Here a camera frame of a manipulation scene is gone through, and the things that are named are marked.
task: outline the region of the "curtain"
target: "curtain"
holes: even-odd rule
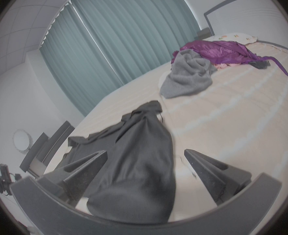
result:
[[[169,62],[200,30],[184,0],[72,0],[126,84]]]
[[[184,0],[71,0],[40,51],[87,115],[106,95],[169,62],[200,30]]]
[[[84,116],[122,86],[70,5],[52,24],[40,51],[57,83]]]

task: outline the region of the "bed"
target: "bed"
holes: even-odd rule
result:
[[[260,56],[274,56],[288,71],[287,49],[259,42],[247,48]],[[175,159],[177,189],[169,221],[216,207],[184,157],[185,149],[193,149],[251,172],[252,180],[265,172],[282,182],[265,223],[288,195],[288,77],[270,63],[265,70],[250,65],[218,70],[212,76],[213,84],[198,95],[165,99],[158,83],[171,68],[166,63],[105,97],[71,136],[87,137],[118,123],[122,115],[143,103],[158,100],[163,124],[172,135]],[[53,171],[70,149],[65,141],[45,173]]]

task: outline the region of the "ceiling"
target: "ceiling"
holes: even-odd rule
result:
[[[23,63],[38,49],[60,9],[68,0],[16,0],[0,22],[0,75]]]

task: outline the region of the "beige striped bedding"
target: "beige striped bedding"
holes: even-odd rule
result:
[[[274,56],[288,71],[288,51],[268,44],[247,46],[260,56]],[[169,221],[181,220],[216,207],[184,157],[194,149],[248,170],[252,179],[261,172],[282,181],[282,190],[263,220],[278,209],[288,194],[288,77],[270,61],[266,70],[240,65],[218,70],[213,84],[194,96],[165,99],[159,95],[160,76],[167,63],[105,97],[72,135],[90,133],[120,121],[121,116],[150,100],[163,108],[164,124],[173,137],[176,199]],[[54,170],[69,152],[67,142],[47,167]]]

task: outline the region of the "purple satin clothing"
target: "purple satin clothing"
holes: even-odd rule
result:
[[[288,72],[283,65],[274,57],[260,57],[252,53],[245,45],[239,44],[233,41],[203,41],[195,40],[193,42],[184,45],[181,50],[192,49],[199,53],[203,58],[208,59],[213,64],[247,64],[251,61],[266,61],[273,60],[276,65],[288,76]],[[173,53],[174,58],[171,63],[174,62],[179,51]]]

